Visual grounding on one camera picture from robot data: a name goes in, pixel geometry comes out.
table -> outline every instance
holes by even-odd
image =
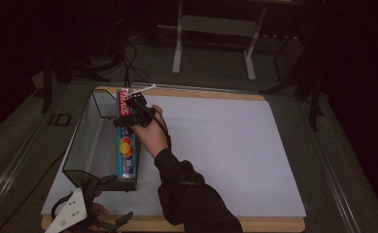
[[[261,96],[159,89],[147,91],[145,95],[148,105],[157,103],[164,110],[173,152],[179,159],[191,161],[196,171],[204,175],[206,182],[239,217],[245,232],[304,230],[304,207],[273,115]],[[194,115],[196,109],[204,114]],[[236,127],[222,127],[227,124]],[[224,132],[230,137],[222,140]],[[198,140],[206,139],[208,143],[201,147]],[[235,162],[229,166],[234,173],[227,169],[232,154],[236,154]],[[100,219],[114,222],[120,215],[133,211],[133,219],[119,231],[184,231],[183,225],[173,226],[162,216],[156,194],[159,184],[153,159],[142,150],[137,191],[106,191],[96,198],[96,202],[111,211],[109,216]],[[43,228],[51,224],[53,203],[74,189],[60,169],[42,210]]]
[[[172,73],[174,75],[180,74],[180,66],[182,59],[182,33],[183,30],[187,31],[197,31],[197,32],[207,32],[225,35],[235,35],[235,36],[247,36],[251,38],[250,45],[246,50],[244,50],[244,59],[246,63],[246,69],[249,81],[253,82],[256,80],[256,73],[253,66],[252,54],[255,48],[256,41],[258,39],[258,33],[263,24],[264,17],[266,15],[267,9],[270,5],[275,4],[299,4],[298,1],[293,0],[249,0],[249,1],[238,1],[241,2],[255,2],[262,6],[261,10],[257,12],[258,20],[238,20],[238,19],[228,19],[228,18],[217,18],[217,17],[199,17],[190,16],[183,13],[183,0],[179,0],[179,12],[177,20],[177,43],[174,52],[173,69]]]

white paper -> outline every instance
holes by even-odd
[[[172,151],[188,160],[236,216],[306,216],[274,117],[265,101],[146,96],[157,104]],[[111,214],[161,216],[154,160],[142,149],[137,191],[104,192]],[[75,187],[58,172],[42,214]]]

black jacket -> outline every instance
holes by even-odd
[[[180,162],[170,149],[155,158],[161,176],[158,196],[165,218],[184,224],[186,232],[243,232],[239,220],[219,193],[204,182],[188,161]]]

hand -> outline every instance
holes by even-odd
[[[96,191],[95,196],[100,196],[101,193],[102,193],[101,191]],[[95,203],[95,202],[92,203],[92,210],[91,211],[94,214],[96,214],[97,216],[107,215],[109,213],[109,211],[106,208],[104,208],[104,206],[102,206],[98,203]],[[87,230],[100,232],[100,227],[98,227],[97,225],[90,225],[87,228]]]
[[[164,119],[161,116],[162,109],[157,105],[153,105],[153,108],[156,109],[155,118],[164,126]],[[136,124],[131,128],[136,132],[141,144],[153,158],[162,150],[168,148],[166,136],[154,119],[147,127]]]

table leg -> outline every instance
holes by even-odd
[[[253,60],[252,54],[253,50],[255,49],[256,41],[258,40],[258,33],[261,29],[261,25],[264,20],[264,16],[267,12],[267,8],[263,8],[261,10],[260,16],[258,18],[258,23],[256,24],[255,31],[252,35],[252,42],[247,50],[244,50],[244,59],[246,62],[246,69],[247,69],[247,76],[249,77],[249,81],[254,82],[256,80],[255,68],[253,67]]]
[[[174,51],[174,62],[173,62],[173,75],[180,74],[180,64],[182,62],[182,17],[183,17],[183,0],[179,1],[179,16],[177,18],[177,44],[176,50]]]

